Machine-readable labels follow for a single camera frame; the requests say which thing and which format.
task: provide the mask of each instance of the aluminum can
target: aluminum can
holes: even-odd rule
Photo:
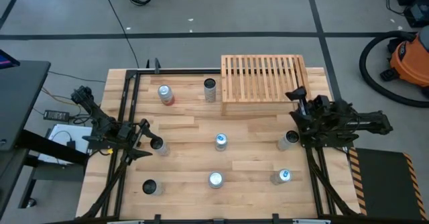
[[[151,139],[150,147],[161,156],[167,156],[170,153],[168,144],[162,138]]]
[[[294,146],[299,139],[300,137],[298,133],[290,130],[279,139],[279,142],[277,143],[277,149],[280,151],[285,151]]]
[[[275,185],[283,184],[292,180],[292,173],[288,169],[282,169],[272,174],[269,179]]]
[[[211,188],[220,188],[223,185],[223,175],[220,172],[211,172],[208,176],[208,185]]]
[[[168,85],[161,85],[159,87],[158,96],[160,96],[161,102],[166,106],[170,106],[174,103],[172,88]]]
[[[204,96],[208,103],[216,101],[216,81],[208,78],[204,81]]]
[[[223,151],[227,149],[228,139],[227,136],[223,133],[216,135],[216,150]]]
[[[145,194],[150,195],[161,195],[164,191],[161,182],[150,179],[146,180],[141,188]]]

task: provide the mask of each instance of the computer monitor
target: computer monitor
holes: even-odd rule
[[[0,69],[19,66],[19,61],[15,60],[6,52],[0,50]]]

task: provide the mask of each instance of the gray floor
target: gray floor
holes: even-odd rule
[[[127,33],[190,32],[316,32],[309,0],[153,0],[136,7],[128,0],[111,0]],[[386,32],[413,30],[406,20],[385,8],[385,0],[315,0],[325,32]],[[10,0],[0,0],[0,14]],[[393,8],[399,9],[395,0]],[[17,0],[0,29],[10,35],[121,34],[107,0]],[[221,54],[302,54],[307,66],[326,67],[316,37],[223,37],[223,38],[135,38],[141,66],[148,58],[159,58],[163,67],[219,67]],[[409,153],[414,161],[420,190],[429,211],[429,132],[425,125],[429,110],[405,107],[372,91],[361,79],[358,60],[371,38],[327,38],[328,51],[341,95],[358,111],[383,110],[393,128],[387,136],[362,133],[357,147]],[[48,60],[51,70],[83,78],[104,80],[109,68],[134,68],[131,50],[124,39],[104,40],[0,40],[0,48],[22,60]],[[386,67],[384,47],[369,56],[372,72]],[[49,75],[45,87],[67,96],[80,85],[93,89],[95,101],[104,85]],[[417,99],[413,86],[393,83],[389,88]],[[77,113],[41,93],[35,108]],[[55,124],[32,112],[26,129],[43,135]],[[40,181],[34,198],[39,205],[17,209],[28,177],[25,168],[0,223],[45,223],[71,219],[76,212],[81,183]]]

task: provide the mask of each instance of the white paper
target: white paper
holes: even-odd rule
[[[85,153],[88,150],[88,141],[82,139],[82,136],[90,136],[92,128],[91,127],[81,127],[81,126],[75,126],[75,125],[64,125],[64,124],[57,124],[54,126],[54,128],[51,131],[51,134],[49,135],[50,140],[57,142],[59,144],[62,144],[63,146],[67,146],[67,142],[70,141],[70,136],[66,132],[59,133],[55,136],[56,133],[59,131],[67,131],[71,136],[72,140],[76,142],[76,150],[79,152]],[[60,164],[71,164],[70,162],[63,161],[45,154],[39,155],[39,160],[49,163],[60,163]]]

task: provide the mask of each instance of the power adapter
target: power adapter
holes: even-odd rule
[[[70,119],[70,113],[63,111],[45,110],[45,113],[43,114],[43,119],[68,123],[68,120]]]
[[[73,150],[76,149],[76,142],[74,140],[70,140],[67,142],[67,147],[72,148]]]

